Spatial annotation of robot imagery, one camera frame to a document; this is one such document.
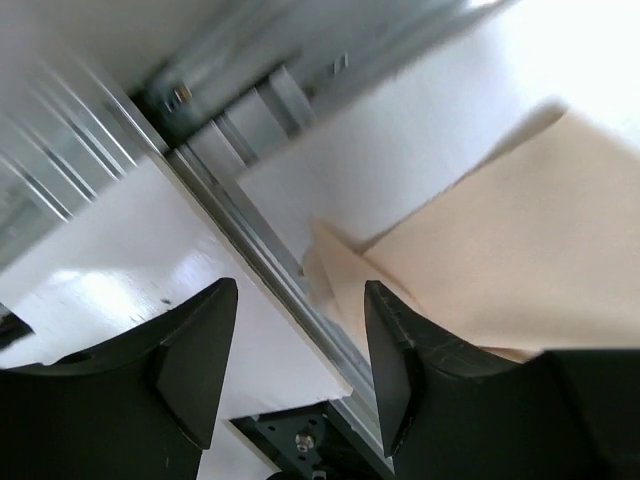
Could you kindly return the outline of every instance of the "beige cloth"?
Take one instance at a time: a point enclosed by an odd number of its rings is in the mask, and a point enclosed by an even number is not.
[[[311,301],[365,355],[369,279],[463,339],[521,358],[637,347],[639,159],[573,113],[537,115],[363,253],[314,222]]]

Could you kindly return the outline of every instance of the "fabric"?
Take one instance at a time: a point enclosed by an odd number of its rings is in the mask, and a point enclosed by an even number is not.
[[[370,279],[510,358],[640,345],[640,154],[574,113],[536,116],[364,252],[313,234],[310,298],[365,355]]]

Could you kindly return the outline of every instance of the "folded cloth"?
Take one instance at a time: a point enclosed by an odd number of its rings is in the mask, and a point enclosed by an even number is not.
[[[640,154],[575,113],[537,115],[364,252],[313,238],[310,300],[365,355],[366,280],[509,358],[640,345]]]

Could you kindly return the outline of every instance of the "black object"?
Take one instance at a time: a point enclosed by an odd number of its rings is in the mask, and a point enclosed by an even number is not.
[[[235,282],[223,279],[54,365],[0,371],[2,478],[195,479],[236,304]]]
[[[0,318],[0,350],[7,348],[16,340],[33,333],[29,325],[24,323],[14,313]]]
[[[550,351],[518,365],[368,282],[385,454],[399,480],[640,478],[640,351]]]
[[[271,477],[273,480],[394,478],[330,402],[232,423],[285,472]]]

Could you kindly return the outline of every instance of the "bolt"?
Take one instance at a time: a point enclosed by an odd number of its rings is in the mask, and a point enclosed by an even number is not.
[[[309,450],[313,450],[315,445],[314,438],[308,433],[298,433],[296,435],[296,448],[300,453],[307,453]]]

